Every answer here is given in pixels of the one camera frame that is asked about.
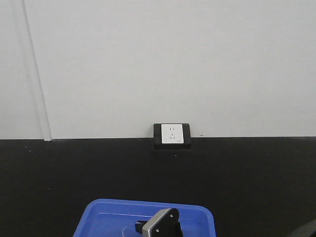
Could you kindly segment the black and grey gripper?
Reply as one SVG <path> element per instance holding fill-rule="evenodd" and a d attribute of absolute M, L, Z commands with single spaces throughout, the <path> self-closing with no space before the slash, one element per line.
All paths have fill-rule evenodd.
<path fill-rule="evenodd" d="M 148 221 L 137 221 L 135 231 L 143 237 L 182 237 L 179 218 L 178 209 L 161 209 Z"/>

